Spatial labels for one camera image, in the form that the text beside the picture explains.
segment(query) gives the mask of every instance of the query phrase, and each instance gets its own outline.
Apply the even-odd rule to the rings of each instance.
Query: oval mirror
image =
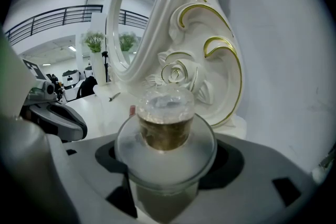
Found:
[[[155,0],[122,0],[119,12],[119,45],[124,59],[131,64],[136,56]]]

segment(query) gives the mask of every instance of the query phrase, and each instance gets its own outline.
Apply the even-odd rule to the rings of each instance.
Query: ornate mirror frame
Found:
[[[112,83],[136,97],[150,87],[176,83],[194,93],[196,112],[216,132],[233,130],[245,136],[246,123],[235,115],[243,95],[244,67],[218,0],[155,0],[129,67],[119,60],[121,1],[111,1],[107,17]]]

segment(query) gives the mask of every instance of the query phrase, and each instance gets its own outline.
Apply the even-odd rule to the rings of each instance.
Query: tall white planter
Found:
[[[90,52],[90,61],[92,65],[93,75],[99,86],[106,84],[106,74],[101,52]]]

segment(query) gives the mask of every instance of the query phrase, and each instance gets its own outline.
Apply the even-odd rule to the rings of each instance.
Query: drink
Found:
[[[193,117],[175,123],[154,123],[139,116],[140,133],[147,144],[156,150],[170,151],[188,138]]]

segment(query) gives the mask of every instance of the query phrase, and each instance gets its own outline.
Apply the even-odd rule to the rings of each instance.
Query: metal railing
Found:
[[[81,5],[50,10],[19,23],[7,31],[5,35],[9,43],[14,45],[47,29],[66,24],[90,22],[92,13],[101,13],[102,9],[102,5]],[[146,16],[124,9],[120,10],[119,24],[145,29],[147,22],[148,17]]]

